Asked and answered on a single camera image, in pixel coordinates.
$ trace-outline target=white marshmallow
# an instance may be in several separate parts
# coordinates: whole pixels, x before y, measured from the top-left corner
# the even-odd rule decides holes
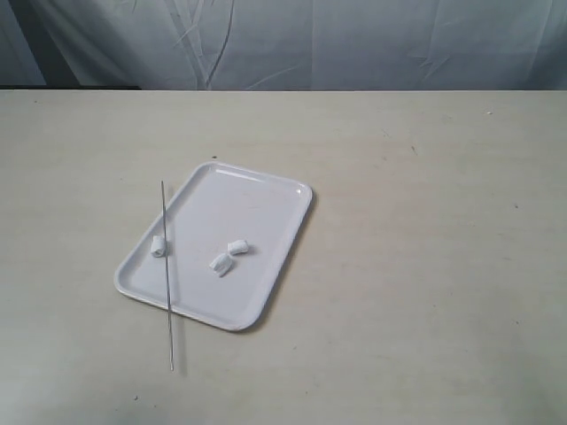
[[[209,264],[219,277],[223,277],[232,267],[232,258],[229,254],[221,254]]]
[[[166,253],[166,239],[163,236],[154,236],[151,240],[151,255],[154,257],[163,257]]]
[[[227,251],[230,255],[244,254],[248,252],[248,242],[244,239],[231,242],[228,244]]]

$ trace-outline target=white table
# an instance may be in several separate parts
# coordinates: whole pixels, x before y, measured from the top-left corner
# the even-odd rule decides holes
[[[6,424],[567,422],[567,93],[0,92]],[[219,160],[315,208],[230,334],[113,272]]]

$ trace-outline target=plastic tray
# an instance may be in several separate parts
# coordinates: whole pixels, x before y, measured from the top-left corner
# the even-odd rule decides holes
[[[306,184],[282,177],[218,162],[199,166],[167,206],[172,311],[226,330],[251,326],[312,196]],[[161,214],[116,270],[114,284],[128,297],[167,309],[165,259],[150,254],[154,235],[163,235]],[[209,263],[237,239],[248,241],[250,252],[217,276]]]

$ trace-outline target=tray rim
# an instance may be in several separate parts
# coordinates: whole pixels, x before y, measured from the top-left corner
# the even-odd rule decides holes
[[[167,205],[166,205],[166,213],[169,211],[169,208],[175,202],[175,200],[183,193],[185,188],[190,184],[190,182],[196,176],[198,176],[198,174],[201,173],[201,171],[203,169],[205,169],[207,167],[212,167],[212,166],[225,166],[225,167],[228,167],[228,168],[232,168],[232,169],[234,169],[238,172],[245,172],[245,173],[248,173],[248,174],[261,174],[261,175],[268,177],[268,178],[292,183],[294,185],[300,186],[302,189],[304,189],[306,191],[306,194],[307,194],[307,201],[305,202],[305,205],[303,206],[303,208],[300,211],[301,215],[300,215],[300,219],[297,220],[297,227],[293,230],[293,232],[290,233],[291,237],[288,238],[289,240],[286,241],[285,255],[283,256],[282,260],[279,262],[277,267],[275,267],[276,275],[273,277],[273,279],[270,277],[270,281],[272,281],[272,282],[271,282],[270,285],[266,285],[266,288],[268,290],[265,290],[266,293],[263,295],[263,301],[261,303],[258,303],[257,311],[254,311],[253,313],[249,314],[248,316],[245,316],[246,320],[244,320],[244,321],[241,321],[239,323],[229,324],[226,321],[218,321],[215,318],[212,318],[211,316],[207,316],[207,315],[204,315],[204,314],[198,314],[198,313],[194,313],[194,312],[188,312],[187,310],[180,309],[175,305],[171,306],[172,313],[179,314],[180,316],[183,316],[183,317],[188,317],[188,318],[193,319],[195,321],[200,321],[202,323],[205,323],[206,325],[214,326],[216,328],[228,330],[228,331],[231,331],[231,332],[237,332],[237,331],[240,331],[240,330],[244,330],[246,328],[250,328],[260,318],[264,308],[266,307],[266,303],[268,302],[269,295],[272,292],[272,290],[274,289],[274,286],[276,285],[278,276],[281,274],[282,267],[284,266],[285,261],[287,260],[287,258],[290,255],[293,243],[298,236],[298,232],[301,229],[301,225],[306,218],[307,212],[309,211],[309,206],[311,205],[311,203],[313,201],[313,189],[308,184],[305,184],[303,182],[299,182],[297,180],[289,179],[287,177],[281,177],[281,176],[275,175],[275,174],[254,171],[254,170],[251,170],[249,168],[245,168],[245,167],[242,167],[242,166],[235,166],[235,165],[224,163],[224,162],[221,162],[221,161],[207,161],[207,162],[204,162],[204,163],[200,164],[199,166],[197,166],[193,170],[193,172],[190,174],[190,176],[187,178],[187,180],[185,180],[185,182],[174,193],[174,195],[171,197],[171,199],[169,199],[169,201],[167,202]],[[126,287],[124,287],[120,283],[120,274],[123,272],[127,263],[134,257],[134,255],[136,254],[138,249],[140,249],[140,246],[144,243],[144,240],[150,235],[151,231],[159,224],[160,221],[161,221],[161,214],[158,214],[158,217],[150,224],[150,226],[147,228],[147,230],[142,234],[142,236],[140,237],[140,239],[138,240],[136,245],[134,245],[134,248],[132,248],[132,250],[128,253],[126,258],[121,261],[120,265],[118,266],[118,268],[114,272],[114,287],[116,288],[116,290],[119,293],[121,293],[122,295],[124,295],[128,298],[132,298],[132,299],[139,301],[139,302],[142,302],[144,304],[153,305],[153,306],[158,307],[162,310],[166,310],[167,305],[165,303],[161,304],[161,303],[155,302],[155,301],[153,301],[149,298],[142,297],[137,292],[128,290]]]

